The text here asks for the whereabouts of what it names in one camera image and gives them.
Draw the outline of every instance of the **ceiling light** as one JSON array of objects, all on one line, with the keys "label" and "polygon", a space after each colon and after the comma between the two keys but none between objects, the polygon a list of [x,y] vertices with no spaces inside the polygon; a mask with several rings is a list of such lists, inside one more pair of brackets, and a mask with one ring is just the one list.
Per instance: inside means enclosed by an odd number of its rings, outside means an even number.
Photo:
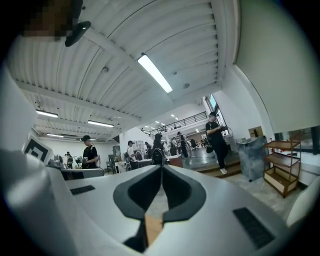
[{"label": "ceiling light", "polygon": [[52,136],[52,137],[59,137],[59,138],[63,138],[62,135],[55,135],[55,134],[51,134],[51,133],[47,133],[46,135]]},{"label": "ceiling light", "polygon": [[103,122],[96,122],[96,121],[88,121],[88,124],[91,125],[96,125],[96,126],[105,126],[105,127],[114,127],[114,125],[112,124],[107,124],[107,123],[103,123]]},{"label": "ceiling light", "polygon": [[158,84],[165,90],[166,93],[172,92],[170,84],[168,84],[167,80],[147,55],[143,53],[138,59],[138,62],[158,82]]},{"label": "ceiling light", "polygon": [[42,110],[36,110],[36,112],[39,115],[44,115],[44,116],[48,116],[48,117],[52,117],[52,118],[58,118],[58,115],[54,114],[54,113],[50,113],[50,112],[46,112],[46,111],[42,111]]}]

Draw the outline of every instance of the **wooden shelf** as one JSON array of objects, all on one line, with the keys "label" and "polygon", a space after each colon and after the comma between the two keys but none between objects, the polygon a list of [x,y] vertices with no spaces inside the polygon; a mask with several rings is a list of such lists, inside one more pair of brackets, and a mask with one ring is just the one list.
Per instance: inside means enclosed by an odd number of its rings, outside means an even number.
[{"label": "wooden shelf", "polygon": [[279,150],[292,150],[300,144],[300,141],[276,141],[273,140],[264,145],[265,148],[279,149]]},{"label": "wooden shelf", "polygon": [[286,154],[281,154],[281,153],[277,153],[274,152],[272,154],[269,154],[265,157],[265,160],[279,165],[279,166],[283,166],[283,167],[291,167],[293,166],[295,163],[297,163],[298,161],[300,161],[300,158],[298,157],[294,157],[294,156],[290,156],[290,155],[286,155]]}]

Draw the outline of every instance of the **wooden step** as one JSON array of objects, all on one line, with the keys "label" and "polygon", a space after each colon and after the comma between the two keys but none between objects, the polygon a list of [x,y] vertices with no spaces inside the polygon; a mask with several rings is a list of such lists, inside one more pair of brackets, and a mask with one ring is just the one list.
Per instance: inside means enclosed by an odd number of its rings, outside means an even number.
[{"label": "wooden step", "polygon": [[[232,161],[227,161],[225,163],[226,168],[232,167],[232,166],[237,166],[240,165],[240,161],[239,159],[235,159]],[[218,164],[212,164],[212,165],[208,165],[208,166],[204,166],[204,167],[200,167],[200,168],[193,168],[192,170],[205,174],[205,173],[211,173],[214,171],[219,171],[220,172],[220,167]]]},{"label": "wooden step", "polygon": [[227,174],[223,174],[220,171],[220,168],[219,168],[218,170],[214,170],[214,171],[211,171],[211,172],[206,172],[205,175],[223,179],[223,178],[226,178],[226,177],[229,177],[229,176],[233,176],[233,175],[237,175],[237,174],[241,173],[241,165],[240,165],[240,163],[239,164],[235,164],[233,166],[227,166],[225,169],[228,172]]}]

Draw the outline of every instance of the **desk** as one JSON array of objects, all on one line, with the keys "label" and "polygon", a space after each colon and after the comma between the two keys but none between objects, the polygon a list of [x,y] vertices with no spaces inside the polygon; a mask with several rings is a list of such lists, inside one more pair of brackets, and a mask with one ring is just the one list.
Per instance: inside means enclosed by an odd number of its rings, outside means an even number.
[{"label": "desk", "polygon": [[169,156],[169,158],[170,158],[170,165],[183,167],[182,158],[180,154]]},{"label": "desk", "polygon": [[139,166],[139,168],[140,168],[140,167],[149,166],[149,165],[151,165],[151,161],[152,161],[152,159],[143,159],[143,160],[140,160],[140,161],[138,161],[138,166]]}]

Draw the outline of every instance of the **wooden panel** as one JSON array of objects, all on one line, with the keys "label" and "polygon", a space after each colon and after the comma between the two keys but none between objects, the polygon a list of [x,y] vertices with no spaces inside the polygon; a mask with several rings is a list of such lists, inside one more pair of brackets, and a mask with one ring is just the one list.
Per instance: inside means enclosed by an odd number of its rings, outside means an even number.
[{"label": "wooden panel", "polygon": [[266,148],[275,148],[280,150],[291,150],[300,144],[299,141],[271,141],[264,145]]},{"label": "wooden panel", "polygon": [[274,186],[279,192],[284,193],[285,186],[279,183],[276,179],[273,177],[274,173],[271,175],[264,173],[264,179],[266,179],[272,186]]},{"label": "wooden panel", "polygon": [[288,186],[288,192],[293,190],[298,184],[298,181],[296,180],[294,183]]},{"label": "wooden panel", "polygon": [[[271,163],[275,163],[279,166],[290,167],[291,166],[291,156],[281,153],[272,153],[265,157],[266,161]],[[292,165],[297,163],[300,159],[298,157],[292,157]]]},{"label": "wooden panel", "polygon": [[[288,172],[286,172],[286,171],[283,171],[283,170],[281,170],[281,169],[279,169],[279,168],[277,168],[277,167],[274,168],[274,172],[275,172],[277,175],[279,175],[279,176],[281,176],[281,177],[283,177],[283,178],[285,178],[286,180],[289,181],[290,173],[288,173]],[[294,182],[296,179],[297,179],[297,177],[295,177],[294,175],[291,175],[291,177],[290,177],[290,183]]]}]

